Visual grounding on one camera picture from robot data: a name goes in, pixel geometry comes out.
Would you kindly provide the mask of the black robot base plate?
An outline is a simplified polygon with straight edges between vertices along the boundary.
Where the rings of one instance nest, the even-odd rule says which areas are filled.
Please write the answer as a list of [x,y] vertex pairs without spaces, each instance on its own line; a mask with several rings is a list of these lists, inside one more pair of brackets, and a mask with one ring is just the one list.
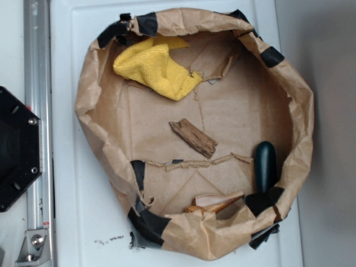
[[42,173],[40,122],[1,87],[1,212],[8,211]]

